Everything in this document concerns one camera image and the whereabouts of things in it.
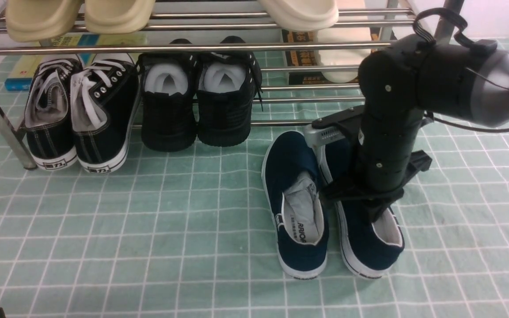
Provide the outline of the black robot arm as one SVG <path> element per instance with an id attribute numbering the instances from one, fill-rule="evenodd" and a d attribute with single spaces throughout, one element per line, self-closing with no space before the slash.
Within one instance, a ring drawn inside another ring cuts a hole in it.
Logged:
<path id="1" fill-rule="evenodd" d="M 509 122 L 509 51 L 461 31 L 455 40 L 439 43 L 414 25 L 414 34 L 361 62 L 362 113 L 334 123 L 354 153 L 348 171 L 321 190 L 323 199 L 354 201 L 362 219 L 375 221 L 430 169 L 432 159 L 413 151 L 425 119 L 440 114 L 491 133 Z"/>

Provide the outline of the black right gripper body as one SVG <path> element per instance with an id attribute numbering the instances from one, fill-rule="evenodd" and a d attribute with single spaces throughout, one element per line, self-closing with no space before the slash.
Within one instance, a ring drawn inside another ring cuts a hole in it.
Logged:
<path id="1" fill-rule="evenodd" d="M 423 150 L 413 151 L 410 160 L 403 171 L 403 179 L 399 185 L 390 191 L 372 189 L 360 180 L 356 173 L 348 169 L 337 179 L 323 187 L 320 198 L 324 201 L 356 202 L 360 207 L 360 218 L 370 223 L 379 219 L 387 208 L 404 195 L 404 187 L 420 172 L 426 172 L 432 165 L 432 158 Z"/>

